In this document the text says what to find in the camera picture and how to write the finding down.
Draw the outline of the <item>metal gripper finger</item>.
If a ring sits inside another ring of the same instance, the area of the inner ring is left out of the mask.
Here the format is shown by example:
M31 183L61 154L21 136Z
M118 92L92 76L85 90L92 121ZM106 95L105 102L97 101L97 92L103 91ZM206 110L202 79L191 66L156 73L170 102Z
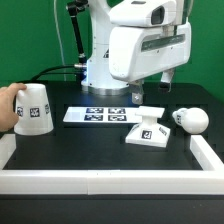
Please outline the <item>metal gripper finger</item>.
M162 73L161 80L159 83L159 91L168 93L171 91L172 79L175 73L175 69L171 68Z
M142 104L143 103L143 81L136 80L129 84L130 91L132 94L132 102L134 104Z

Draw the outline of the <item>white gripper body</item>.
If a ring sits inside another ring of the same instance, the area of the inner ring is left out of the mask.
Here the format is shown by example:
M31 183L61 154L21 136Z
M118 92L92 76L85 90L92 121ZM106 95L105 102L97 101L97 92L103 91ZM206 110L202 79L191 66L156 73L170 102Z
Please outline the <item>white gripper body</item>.
M191 25L166 36L162 27L115 27L109 39L109 71L114 79L133 82L188 62Z

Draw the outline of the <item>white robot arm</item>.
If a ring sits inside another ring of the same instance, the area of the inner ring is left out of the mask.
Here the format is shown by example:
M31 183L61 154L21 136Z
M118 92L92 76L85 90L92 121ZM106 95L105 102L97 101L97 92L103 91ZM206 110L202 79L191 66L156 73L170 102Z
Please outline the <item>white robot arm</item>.
M194 0L89 0L92 55L83 89L99 95L132 93L143 102L144 79L160 73L159 89L171 90L175 68L188 62Z

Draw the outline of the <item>bare human hand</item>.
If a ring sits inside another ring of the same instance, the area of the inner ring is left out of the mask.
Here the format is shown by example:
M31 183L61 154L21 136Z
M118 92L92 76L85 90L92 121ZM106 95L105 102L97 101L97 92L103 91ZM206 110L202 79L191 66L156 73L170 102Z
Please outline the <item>bare human hand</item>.
M14 112L14 98L20 90L25 90L23 83L12 83L8 87L0 88L0 132L10 130L19 120L19 116Z

